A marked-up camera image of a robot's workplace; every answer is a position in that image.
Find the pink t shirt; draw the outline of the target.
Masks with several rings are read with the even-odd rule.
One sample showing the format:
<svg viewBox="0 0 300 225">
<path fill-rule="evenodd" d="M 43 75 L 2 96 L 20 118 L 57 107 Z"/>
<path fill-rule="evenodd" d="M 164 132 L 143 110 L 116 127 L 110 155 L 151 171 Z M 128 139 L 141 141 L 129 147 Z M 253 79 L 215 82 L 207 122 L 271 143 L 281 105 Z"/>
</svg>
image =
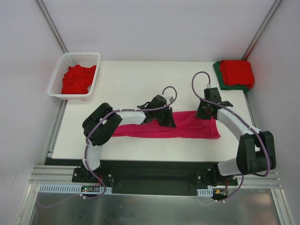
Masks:
<svg viewBox="0 0 300 225">
<path fill-rule="evenodd" d="M 143 125 L 122 125 L 113 133 L 113 137 L 137 138 L 191 138 L 218 139 L 216 120 L 202 120 L 196 117 L 196 111 L 173 113 L 176 128 L 160 126 L 157 121 Z"/>
</svg>

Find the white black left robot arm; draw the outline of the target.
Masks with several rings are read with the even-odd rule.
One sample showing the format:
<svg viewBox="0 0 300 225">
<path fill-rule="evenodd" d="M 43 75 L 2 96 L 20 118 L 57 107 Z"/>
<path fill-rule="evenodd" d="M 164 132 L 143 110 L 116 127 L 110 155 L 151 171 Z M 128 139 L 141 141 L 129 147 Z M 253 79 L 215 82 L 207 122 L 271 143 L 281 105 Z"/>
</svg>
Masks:
<svg viewBox="0 0 300 225">
<path fill-rule="evenodd" d="M 121 125 L 144 125 L 156 121 L 159 126 L 175 128 L 171 104 L 176 97 L 156 95 L 151 101 L 135 109 L 115 109 L 102 103 L 82 124 L 86 147 L 82 164 L 83 177 L 88 182 L 99 178 L 100 156 L 107 143 Z"/>
</svg>

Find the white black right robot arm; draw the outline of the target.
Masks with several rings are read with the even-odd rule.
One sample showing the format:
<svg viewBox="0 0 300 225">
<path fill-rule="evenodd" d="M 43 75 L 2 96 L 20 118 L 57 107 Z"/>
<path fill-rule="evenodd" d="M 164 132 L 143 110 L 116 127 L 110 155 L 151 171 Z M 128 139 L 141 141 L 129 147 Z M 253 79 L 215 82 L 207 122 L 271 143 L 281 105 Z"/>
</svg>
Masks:
<svg viewBox="0 0 300 225">
<path fill-rule="evenodd" d="M 222 185 L 229 175 L 267 176 L 276 168 L 274 136 L 270 131 L 246 123 L 229 101 L 222 101 L 218 88 L 206 88 L 204 98 L 199 99 L 196 117 L 219 121 L 239 141 L 236 158 L 217 163 L 217 170 L 211 173 L 214 184 Z"/>
</svg>

